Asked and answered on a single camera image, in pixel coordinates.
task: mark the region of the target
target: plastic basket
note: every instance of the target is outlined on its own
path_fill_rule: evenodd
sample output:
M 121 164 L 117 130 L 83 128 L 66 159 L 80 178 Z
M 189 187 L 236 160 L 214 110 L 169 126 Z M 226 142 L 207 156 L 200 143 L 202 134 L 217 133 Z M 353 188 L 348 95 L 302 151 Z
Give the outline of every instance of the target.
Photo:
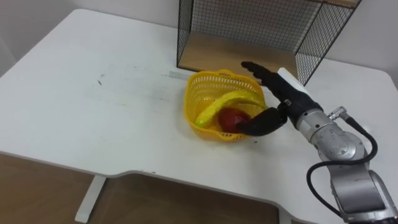
M 252 78 L 236 75 L 228 70 L 198 72 L 190 77 L 185 90 L 184 114 L 185 119 L 187 119 L 189 125 L 199 137 L 228 142 L 249 138 L 249 136 L 244 134 L 222 132 L 217 122 L 218 119 L 214 119 L 211 126 L 207 128 L 199 128 L 195 125 L 197 116 L 205 108 L 225 93 L 233 90 L 256 92 L 265 102 L 261 86 Z M 238 104 L 232 107 L 245 111 L 251 117 L 264 110 L 264 108 L 252 104 Z

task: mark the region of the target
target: red apple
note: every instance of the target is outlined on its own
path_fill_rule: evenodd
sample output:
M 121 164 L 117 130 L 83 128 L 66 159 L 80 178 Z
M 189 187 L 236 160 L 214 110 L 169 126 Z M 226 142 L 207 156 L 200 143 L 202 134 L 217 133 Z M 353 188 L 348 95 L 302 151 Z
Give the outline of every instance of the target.
M 218 123 L 221 126 L 223 132 L 226 133 L 240 133 L 236 128 L 236 124 L 241 121 L 250 121 L 250 116 L 235 108 L 222 108 L 218 112 Z

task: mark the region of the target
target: white table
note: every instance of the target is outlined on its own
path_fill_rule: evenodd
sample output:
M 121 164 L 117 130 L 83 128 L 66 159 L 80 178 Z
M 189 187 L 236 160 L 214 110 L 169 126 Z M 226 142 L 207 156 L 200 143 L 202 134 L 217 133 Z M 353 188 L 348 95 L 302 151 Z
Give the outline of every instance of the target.
M 74 11 L 0 78 L 0 151 L 96 174 L 76 216 L 83 223 L 105 178 L 129 173 L 273 203 L 296 220 L 342 223 L 310 193 L 305 174 L 320 160 L 290 123 L 237 144 L 195 136 L 182 114 L 186 81 L 170 77 L 191 74 L 175 67 L 176 44 L 174 28 Z M 398 94 L 389 76 L 324 60 L 307 88 L 325 111 L 344 105 L 370 129 L 380 147 L 371 167 L 398 202 Z M 326 169 L 313 182 L 334 205 Z

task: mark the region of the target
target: yellow banana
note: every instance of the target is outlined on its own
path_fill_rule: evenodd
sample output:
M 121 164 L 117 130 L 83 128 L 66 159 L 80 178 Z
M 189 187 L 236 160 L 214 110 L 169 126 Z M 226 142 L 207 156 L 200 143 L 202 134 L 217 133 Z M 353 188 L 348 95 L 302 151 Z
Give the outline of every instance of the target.
M 231 102 L 250 103 L 267 109 L 264 100 L 257 93 L 249 90 L 235 90 L 225 93 L 202 111 L 196 119 L 195 124 L 201 128 L 207 127 L 211 123 L 214 115 L 217 114 L 225 104 Z

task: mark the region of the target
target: white table leg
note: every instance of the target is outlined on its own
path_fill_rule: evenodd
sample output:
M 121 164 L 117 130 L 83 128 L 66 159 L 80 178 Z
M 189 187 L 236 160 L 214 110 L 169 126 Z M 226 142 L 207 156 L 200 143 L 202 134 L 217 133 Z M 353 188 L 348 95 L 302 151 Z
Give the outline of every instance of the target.
M 279 209 L 279 224 L 292 224 L 292 219 L 290 215 L 284 210 Z
M 79 210 L 77 211 L 75 221 L 78 223 L 87 223 L 90 217 L 90 213 L 94 208 L 95 202 L 101 193 L 101 189 L 105 183 L 106 178 L 95 175 L 90 187 L 87 190 L 86 196 L 84 197 Z

